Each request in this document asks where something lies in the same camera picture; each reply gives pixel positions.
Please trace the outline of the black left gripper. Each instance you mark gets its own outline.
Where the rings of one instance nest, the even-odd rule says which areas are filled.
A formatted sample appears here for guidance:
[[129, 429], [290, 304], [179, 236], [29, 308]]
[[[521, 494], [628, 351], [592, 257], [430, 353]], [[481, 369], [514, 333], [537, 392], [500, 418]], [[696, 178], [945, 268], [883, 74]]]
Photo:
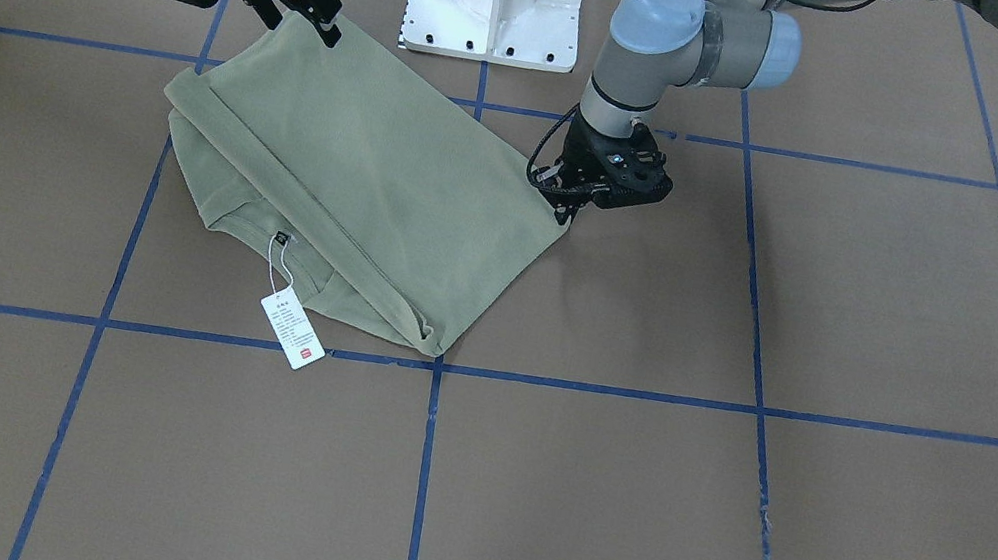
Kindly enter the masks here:
[[[600, 209], [645, 206], [665, 200], [673, 188], [666, 173], [667, 156], [657, 146], [650, 127], [631, 124], [626, 138], [601, 134], [582, 118], [572, 120], [564, 139], [561, 160], [568, 170], [576, 168], [582, 177], [595, 184], [592, 202]], [[556, 207], [556, 224], [568, 226], [575, 205]]]

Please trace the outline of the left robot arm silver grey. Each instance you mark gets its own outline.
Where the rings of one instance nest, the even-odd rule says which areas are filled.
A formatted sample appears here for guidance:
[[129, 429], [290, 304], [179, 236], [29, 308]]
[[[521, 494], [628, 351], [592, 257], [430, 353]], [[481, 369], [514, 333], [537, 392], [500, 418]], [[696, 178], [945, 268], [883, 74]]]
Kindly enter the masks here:
[[[561, 225], [585, 206], [665, 200], [673, 180], [649, 120], [669, 88], [781, 86], [803, 48], [792, 9], [848, 14], [887, 1], [620, 0], [580, 102], [565, 115], [561, 153], [549, 167], [529, 161], [528, 182]], [[998, 0], [949, 1], [998, 31]]]

